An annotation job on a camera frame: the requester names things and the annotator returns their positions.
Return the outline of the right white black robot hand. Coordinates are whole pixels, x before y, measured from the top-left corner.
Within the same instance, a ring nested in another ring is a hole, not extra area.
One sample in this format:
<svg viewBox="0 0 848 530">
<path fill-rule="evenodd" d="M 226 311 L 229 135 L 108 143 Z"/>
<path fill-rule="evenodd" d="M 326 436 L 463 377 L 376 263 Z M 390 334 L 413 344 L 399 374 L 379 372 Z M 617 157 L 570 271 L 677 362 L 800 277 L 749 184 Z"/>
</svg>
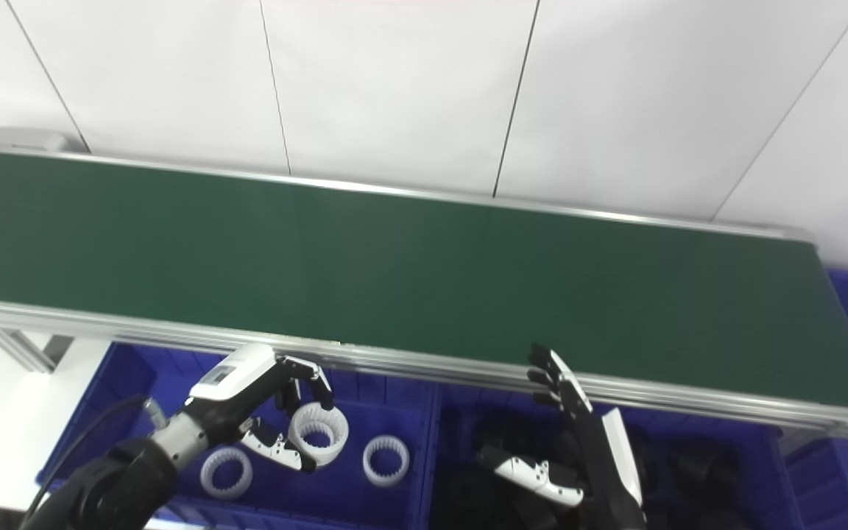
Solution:
<svg viewBox="0 0 848 530">
<path fill-rule="evenodd" d="M 620 410 L 596 413 L 574 370 L 551 347 L 533 343 L 528 360 L 527 378 L 537 386 L 533 400 L 558 410 L 580 450 L 580 465 L 537 460 L 491 444 L 477 450 L 477 462 L 545 502 L 589 517 L 598 529 L 646 529 L 640 474 Z"/>
</svg>

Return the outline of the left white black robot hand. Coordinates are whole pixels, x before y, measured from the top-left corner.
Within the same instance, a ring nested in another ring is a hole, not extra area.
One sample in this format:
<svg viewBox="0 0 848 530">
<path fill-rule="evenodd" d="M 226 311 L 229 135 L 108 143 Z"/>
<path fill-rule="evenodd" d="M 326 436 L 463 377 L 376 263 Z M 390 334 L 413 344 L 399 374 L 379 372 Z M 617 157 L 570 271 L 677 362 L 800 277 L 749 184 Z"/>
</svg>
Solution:
<svg viewBox="0 0 848 530">
<path fill-rule="evenodd" d="M 291 420 L 287 437 L 255 418 L 272 398 Z M 332 386 L 320 365 L 259 343 L 236 349 L 209 370 L 192 386 L 179 413 L 193 420 L 209 448 L 239 442 L 263 459 L 303 473 L 332 463 L 349 429 L 334 409 Z"/>
</svg>

